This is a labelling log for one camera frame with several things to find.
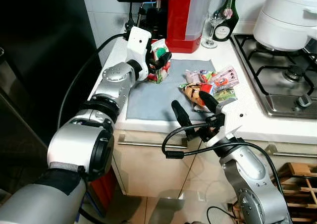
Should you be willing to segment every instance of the wooden crate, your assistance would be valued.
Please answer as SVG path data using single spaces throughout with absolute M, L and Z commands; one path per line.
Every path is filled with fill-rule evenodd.
M 278 172 L 284 197 L 294 224 L 317 224 L 317 164 L 286 163 Z M 243 223 L 238 204 L 236 223 Z

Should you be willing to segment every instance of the black cable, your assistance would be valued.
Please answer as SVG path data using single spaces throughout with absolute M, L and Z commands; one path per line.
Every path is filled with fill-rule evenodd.
M 79 208 L 79 214 L 94 224 L 107 224 L 107 223 L 101 222 L 100 220 L 94 218 L 89 213 L 87 213 L 83 208 Z
M 231 218 L 236 219 L 235 216 L 231 215 L 230 213 L 226 212 L 225 210 L 223 210 L 219 207 L 216 207 L 216 206 L 211 206 L 211 207 L 208 207 L 208 209 L 207 209 L 207 220 L 208 220 L 209 224 L 211 224 L 210 219 L 209 219 L 209 210 L 212 208 L 218 209 L 218 210 L 222 211 L 223 213 L 227 214 L 228 216 L 230 216 Z
M 124 37 L 126 36 L 127 34 L 126 33 L 121 33 L 121 34 L 116 34 L 110 38 L 108 38 L 105 42 L 103 42 L 96 50 L 95 52 L 89 57 L 89 59 L 83 64 L 83 66 L 80 68 L 80 70 L 78 71 L 78 73 L 76 74 L 76 76 L 74 77 L 73 81 L 70 83 L 65 95 L 64 95 L 64 98 L 63 98 L 63 101 L 60 105 L 60 108 L 59 108 L 59 113 L 58 113 L 58 120 L 57 120 L 57 129 L 60 128 L 60 122 L 61 122 L 61 116 L 63 114 L 63 109 L 64 109 L 64 106 L 65 106 L 65 102 L 67 100 L 67 97 L 70 93 L 70 91 L 73 89 L 73 86 L 74 84 L 77 82 L 77 80 L 79 79 L 80 75 L 82 74 L 82 72 L 85 70 L 85 68 L 91 64 L 91 62 L 95 59 L 95 57 L 98 55 L 98 53 L 110 42 L 112 41 L 113 39 L 115 38 L 118 38 L 118 37 Z
M 129 18 L 133 21 L 133 18 L 132 18 L 132 0 L 130 2 Z
M 188 130 L 188 129 L 192 129 L 192 128 L 196 128 L 196 127 L 203 127 L 203 126 L 208 126 L 207 123 L 199 123 L 199 124 L 195 124 L 195 125 L 191 125 L 191 126 L 184 126 L 184 127 L 180 127 L 176 130 L 173 130 L 170 134 L 167 135 L 167 137 L 164 139 L 163 143 L 162 143 L 162 151 L 163 153 L 166 155 L 167 152 L 166 152 L 166 144 L 168 142 L 168 140 L 174 136 L 175 134 L 181 132 L 181 131 L 184 131 L 184 130 Z M 278 178 L 278 175 L 277 175 L 277 171 L 275 169 L 275 166 L 273 164 L 273 161 L 271 160 L 270 156 L 265 152 L 265 150 L 263 150 L 261 147 L 255 145 L 255 144 L 252 144 L 252 143 L 249 143 L 249 142 L 230 142 L 230 143 L 224 143 L 224 144 L 219 144 L 219 145 L 215 145 L 215 146 L 210 146 L 210 147 L 206 147 L 206 148 L 203 148 L 203 149 L 198 149 L 198 150 L 195 150 L 195 151 L 189 151 L 189 152 L 182 152 L 182 155 L 183 156 L 190 156 L 190 155 L 195 155 L 195 154 L 199 154 L 199 153 L 202 153 L 202 152 L 206 152 L 206 151 L 212 151 L 214 149 L 217 149 L 217 148 L 221 148 L 221 147 L 225 147 L 225 146 L 250 146 L 258 151 L 260 151 L 266 158 L 272 172 L 273 172 L 273 176 L 274 176 L 274 179 L 275 179 L 275 182 L 276 182 L 276 186 L 277 186 L 277 189 L 278 191 L 280 191 L 280 193 L 282 195 L 284 195 L 284 192 L 283 192 L 283 189 L 282 189 L 282 185 L 279 181 L 279 178 Z

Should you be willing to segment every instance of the tiled floor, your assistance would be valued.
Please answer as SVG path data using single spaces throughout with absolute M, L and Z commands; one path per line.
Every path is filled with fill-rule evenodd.
M 209 206 L 224 207 L 211 202 L 184 201 L 174 199 L 128 197 L 116 191 L 105 218 L 99 218 L 90 204 L 84 209 L 107 224 L 120 224 L 129 220 L 129 224 L 184 224 L 200 221 L 207 224 L 206 210 Z M 233 220 L 221 211 L 210 210 L 211 224 L 233 224 Z M 91 224 L 80 217 L 79 224 Z

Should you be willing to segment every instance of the red coffee machine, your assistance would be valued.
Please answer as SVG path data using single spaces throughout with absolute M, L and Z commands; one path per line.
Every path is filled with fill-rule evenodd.
M 159 0 L 159 3 L 167 12 L 164 23 L 169 50 L 194 52 L 200 44 L 209 0 Z

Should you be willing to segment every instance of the white countertop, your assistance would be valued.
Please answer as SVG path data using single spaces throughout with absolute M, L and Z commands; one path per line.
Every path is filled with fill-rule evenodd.
M 317 144 L 317 121 L 266 116 L 257 102 L 256 94 L 250 87 L 251 83 L 243 70 L 231 41 L 217 42 L 217 44 L 218 47 L 215 49 L 206 49 L 200 46 L 192 54 L 173 53 L 172 59 L 211 60 L 217 71 L 221 71 L 229 65 L 235 68 L 240 83 L 234 87 L 234 90 L 241 108 L 245 109 L 247 114 L 244 124 L 235 135 L 248 140 Z M 122 38 L 117 39 L 102 71 L 107 67 L 125 61 L 126 45 L 127 41 Z M 101 79 L 100 74 L 89 99 Z M 179 127 L 177 122 L 126 119 L 126 113 L 127 104 L 117 119 L 116 129 L 169 133 Z

